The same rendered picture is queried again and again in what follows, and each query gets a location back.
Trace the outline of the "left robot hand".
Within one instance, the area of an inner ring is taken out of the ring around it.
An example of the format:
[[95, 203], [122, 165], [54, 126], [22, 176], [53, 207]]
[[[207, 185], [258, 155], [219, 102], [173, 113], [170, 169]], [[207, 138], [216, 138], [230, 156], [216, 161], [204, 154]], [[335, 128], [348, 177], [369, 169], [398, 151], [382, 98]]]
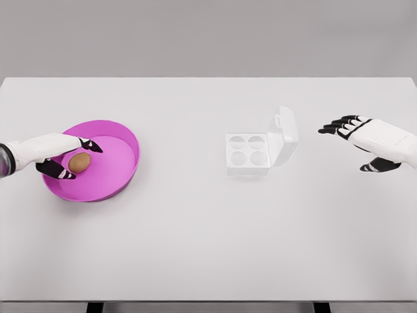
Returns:
[[79, 148], [103, 153], [102, 148], [92, 139], [62, 133], [46, 134], [33, 138], [25, 142], [25, 146], [27, 161], [34, 162], [40, 173], [59, 180], [73, 180], [76, 175], [52, 160], [53, 157]]

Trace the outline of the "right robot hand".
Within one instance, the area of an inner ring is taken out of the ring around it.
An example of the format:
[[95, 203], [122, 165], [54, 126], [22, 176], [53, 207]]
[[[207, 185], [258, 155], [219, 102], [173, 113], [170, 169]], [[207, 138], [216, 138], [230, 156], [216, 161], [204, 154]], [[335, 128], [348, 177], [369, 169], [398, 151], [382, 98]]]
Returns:
[[375, 155], [360, 171], [382, 173], [408, 164], [417, 171], [417, 135], [380, 119], [345, 115], [322, 126], [320, 134], [338, 136]]

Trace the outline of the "brown egg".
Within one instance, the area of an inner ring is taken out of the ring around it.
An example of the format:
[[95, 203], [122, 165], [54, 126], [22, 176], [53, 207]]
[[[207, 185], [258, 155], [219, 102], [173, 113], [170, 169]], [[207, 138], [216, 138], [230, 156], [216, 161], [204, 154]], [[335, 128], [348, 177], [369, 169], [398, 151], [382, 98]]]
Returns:
[[69, 160], [68, 169], [74, 173], [81, 173], [89, 167], [90, 163], [91, 156], [89, 153], [77, 153]]

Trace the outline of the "clear plastic egg box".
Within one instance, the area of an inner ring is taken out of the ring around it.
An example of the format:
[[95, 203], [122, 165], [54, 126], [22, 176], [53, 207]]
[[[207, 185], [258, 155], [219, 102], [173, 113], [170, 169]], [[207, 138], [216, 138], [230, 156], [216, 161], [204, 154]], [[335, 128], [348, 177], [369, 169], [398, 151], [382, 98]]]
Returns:
[[293, 111], [279, 106], [266, 132], [227, 133], [225, 157], [228, 176], [266, 176], [284, 165], [298, 144]]

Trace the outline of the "pink round tray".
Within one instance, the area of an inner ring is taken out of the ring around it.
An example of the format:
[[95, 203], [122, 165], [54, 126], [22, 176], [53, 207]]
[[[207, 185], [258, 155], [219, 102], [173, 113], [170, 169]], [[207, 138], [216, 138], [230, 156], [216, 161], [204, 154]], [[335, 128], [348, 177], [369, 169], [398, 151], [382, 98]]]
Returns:
[[68, 201], [102, 201], [129, 184], [141, 154], [136, 135], [129, 128], [114, 121], [93, 120], [75, 125], [64, 133], [89, 138], [103, 152], [88, 151], [91, 163], [74, 180], [57, 180], [43, 175], [44, 184], [53, 194]]

